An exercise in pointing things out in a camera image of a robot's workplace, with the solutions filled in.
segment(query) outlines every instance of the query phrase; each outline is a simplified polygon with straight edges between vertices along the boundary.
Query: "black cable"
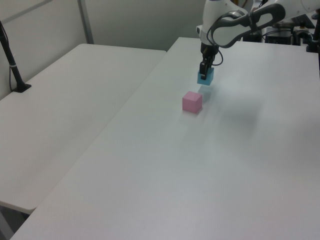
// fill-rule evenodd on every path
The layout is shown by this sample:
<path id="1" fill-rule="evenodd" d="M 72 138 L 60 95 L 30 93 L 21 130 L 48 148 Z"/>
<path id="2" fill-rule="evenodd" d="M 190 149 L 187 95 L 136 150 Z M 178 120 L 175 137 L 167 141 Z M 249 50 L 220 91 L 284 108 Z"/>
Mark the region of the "black cable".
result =
<path id="1" fill-rule="evenodd" d="M 4 26 L 1 24 L 1 29 L 2 29 L 2 31 L 3 31 L 3 33 L 4 33 L 4 35 L 5 35 L 5 39 L 6 39 L 6 42 L 8 43 L 8 45 L 9 45 L 9 38 L 8 38 L 8 35 L 7 35 L 7 33 L 6 33 L 6 30 L 5 30 L 5 28 L 4 28 Z M 11 92 L 13 92 L 12 91 L 12 86 L 11 86 L 11 67 L 9 66 L 9 87 L 10 87 L 10 91 Z"/>
<path id="2" fill-rule="evenodd" d="M 224 62 L 224 56 L 222 55 L 222 53 L 219 49 L 218 49 L 218 52 L 220 53 L 220 56 L 221 56 L 221 62 L 219 64 L 212 64 L 212 66 L 219 66 Z"/>
<path id="3" fill-rule="evenodd" d="M 291 33 L 291 30 L 273 30 L 273 31 L 269 31 L 269 32 L 263 34 L 261 37 L 267 36 L 269 34 L 276 34 L 276 33 L 281 33 L 281 32 L 290 32 Z"/>
<path id="4" fill-rule="evenodd" d="M 4 32 L 6 42 L 9 44 L 9 38 L 8 38 L 8 35 L 7 35 L 7 33 L 6 33 L 6 30 L 5 30 L 4 26 L 1 25 L 1 28 L 2 28 L 2 31 Z"/>
<path id="5" fill-rule="evenodd" d="M 208 40 L 208 42 L 213 46 L 215 45 L 210 39 L 209 39 L 209 32 L 211 31 L 211 28 L 209 29 L 209 31 L 206 33 L 206 39 Z M 221 62 L 219 64 L 212 64 L 212 66 L 220 66 L 223 62 L 224 62 L 224 56 L 222 55 L 220 49 L 218 49 L 218 52 L 221 56 Z"/>
<path id="6" fill-rule="evenodd" d="M 241 8 L 244 8 L 245 5 L 247 4 L 248 0 L 245 0 L 244 3 L 242 4 Z"/>
<path id="7" fill-rule="evenodd" d="M 10 91 L 12 91 L 12 87 L 11 87 L 11 67 L 9 66 L 9 86 L 10 86 Z"/>

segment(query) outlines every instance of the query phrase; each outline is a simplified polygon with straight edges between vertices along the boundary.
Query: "gray wall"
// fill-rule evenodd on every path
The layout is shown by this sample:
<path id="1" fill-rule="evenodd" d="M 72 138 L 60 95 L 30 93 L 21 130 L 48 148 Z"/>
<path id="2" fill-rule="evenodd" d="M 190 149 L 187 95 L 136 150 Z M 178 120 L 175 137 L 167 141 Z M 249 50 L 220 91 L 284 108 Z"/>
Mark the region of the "gray wall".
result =
<path id="1" fill-rule="evenodd" d="M 167 51 L 197 38 L 206 0 L 85 0 L 95 44 Z"/>
<path id="2" fill-rule="evenodd" d="M 52 0 L 3 26 L 24 81 L 86 43 L 77 0 Z M 0 47 L 0 99 L 9 93 L 9 64 Z"/>

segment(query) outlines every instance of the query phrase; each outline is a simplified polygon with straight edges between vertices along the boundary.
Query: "table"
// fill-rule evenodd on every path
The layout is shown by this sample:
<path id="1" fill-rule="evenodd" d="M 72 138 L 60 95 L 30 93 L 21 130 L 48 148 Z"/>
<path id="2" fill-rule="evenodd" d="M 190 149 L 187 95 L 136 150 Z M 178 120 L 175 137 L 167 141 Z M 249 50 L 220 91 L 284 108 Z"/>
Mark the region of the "table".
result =
<path id="1" fill-rule="evenodd" d="M 81 44 L 0 101 L 0 205 L 30 214 L 165 51 Z"/>
<path id="2" fill-rule="evenodd" d="M 200 44 L 177 40 L 12 240 L 320 238 L 318 55 L 237 42 L 200 86 Z"/>

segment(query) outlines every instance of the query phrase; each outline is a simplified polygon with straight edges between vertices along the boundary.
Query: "equipment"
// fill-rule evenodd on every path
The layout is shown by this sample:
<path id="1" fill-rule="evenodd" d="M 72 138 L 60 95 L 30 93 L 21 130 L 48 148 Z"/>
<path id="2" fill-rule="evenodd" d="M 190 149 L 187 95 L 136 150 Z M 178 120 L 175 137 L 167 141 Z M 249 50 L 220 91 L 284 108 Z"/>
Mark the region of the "equipment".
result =
<path id="1" fill-rule="evenodd" d="M 5 31 L 5 28 L 2 25 L 1 21 L 0 21 L 0 42 L 3 47 L 4 53 L 6 55 L 6 58 L 8 59 L 8 62 L 10 65 L 10 71 L 13 72 L 13 75 L 16 81 L 16 88 L 13 89 L 12 91 L 17 93 L 23 93 L 25 90 L 29 89 L 31 85 L 24 83 L 21 78 L 16 61 L 9 47 L 9 40 Z"/>
<path id="2" fill-rule="evenodd" d="M 203 57 L 199 68 L 201 79 L 207 79 L 219 47 L 230 48 L 244 36 L 319 8 L 319 0 L 269 0 L 248 13 L 230 0 L 206 0 L 203 24 L 197 27 Z"/>

